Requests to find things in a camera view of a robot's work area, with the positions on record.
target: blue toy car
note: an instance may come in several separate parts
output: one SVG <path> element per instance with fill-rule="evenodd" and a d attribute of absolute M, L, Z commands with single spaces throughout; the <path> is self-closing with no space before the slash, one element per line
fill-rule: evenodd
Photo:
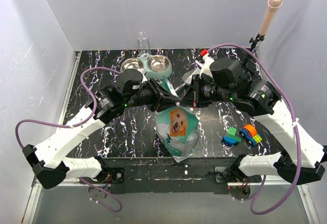
<path fill-rule="evenodd" d="M 262 137 L 260 134 L 257 133 L 256 129 L 252 125 L 246 125 L 240 130 L 240 135 L 245 137 L 250 143 L 250 145 L 255 146 L 260 141 L 262 141 Z"/>

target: white wall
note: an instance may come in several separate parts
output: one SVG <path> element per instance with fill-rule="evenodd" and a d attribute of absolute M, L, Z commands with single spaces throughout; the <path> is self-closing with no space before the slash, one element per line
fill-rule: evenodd
<path fill-rule="evenodd" d="M 74 50 L 248 46 L 268 0 L 48 0 Z"/>
<path fill-rule="evenodd" d="M 289 96 L 302 126 L 327 145 L 327 0 L 284 0 L 265 41 L 262 61 Z M 309 184 L 321 223 L 327 223 L 327 173 Z"/>
<path fill-rule="evenodd" d="M 75 53 L 46 0 L 0 0 L 0 223 L 20 223 L 33 172 L 15 139 L 24 118 L 57 122 Z M 23 125 L 24 144 L 53 129 Z"/>

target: golden retriever image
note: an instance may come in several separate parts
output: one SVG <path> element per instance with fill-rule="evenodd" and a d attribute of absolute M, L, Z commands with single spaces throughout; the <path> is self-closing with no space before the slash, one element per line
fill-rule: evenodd
<path fill-rule="evenodd" d="M 188 127 L 188 117 L 186 113 L 180 108 L 175 108 L 169 112 L 169 115 L 169 135 L 186 136 L 186 129 Z"/>

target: cable clip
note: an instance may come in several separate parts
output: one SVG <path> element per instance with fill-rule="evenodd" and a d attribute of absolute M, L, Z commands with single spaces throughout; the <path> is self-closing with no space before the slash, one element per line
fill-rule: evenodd
<path fill-rule="evenodd" d="M 85 139 L 89 139 L 89 137 L 88 136 L 85 136 L 83 133 L 77 133 L 78 135 L 80 135 L 80 136 L 82 136 L 82 137 L 84 137 Z"/>
<path fill-rule="evenodd" d="M 292 128 L 294 128 L 295 126 L 299 125 L 298 121 L 299 121 L 299 119 L 296 118 L 295 119 L 295 122 L 292 123 Z"/>

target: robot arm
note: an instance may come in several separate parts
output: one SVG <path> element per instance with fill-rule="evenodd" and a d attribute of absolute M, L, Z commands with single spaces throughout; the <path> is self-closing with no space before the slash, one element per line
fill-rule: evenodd
<path fill-rule="evenodd" d="M 178 97 L 161 88 L 153 79 L 145 81 L 143 75 L 134 69 L 119 74 L 115 83 L 98 91 L 95 97 L 97 109 L 89 121 L 71 129 L 60 128 L 36 146 L 23 148 L 27 161 L 45 189 L 57 186 L 64 179 L 97 178 L 101 175 L 104 167 L 101 157 L 75 159 L 66 155 L 94 131 L 122 115 L 126 107 L 147 105 L 152 112 L 160 112 L 179 101 Z M 84 120 L 93 107 L 93 100 L 88 100 L 66 125 L 72 126 Z"/>
<path fill-rule="evenodd" d="M 268 81 L 248 79 L 236 60 L 223 58 L 210 63 L 211 73 L 194 75 L 180 104 L 201 108 L 212 102 L 233 103 L 240 111 L 247 112 L 263 124 L 285 149 L 274 155 L 239 155 L 222 176 L 240 180 L 253 175 L 275 175 L 292 182 L 297 165 L 296 138 L 291 114 L 281 94 Z M 301 140 L 301 174 L 297 182 L 300 185 L 321 179 L 324 173 L 321 163 L 327 160 L 327 156 L 325 147 L 301 125 L 297 126 Z"/>

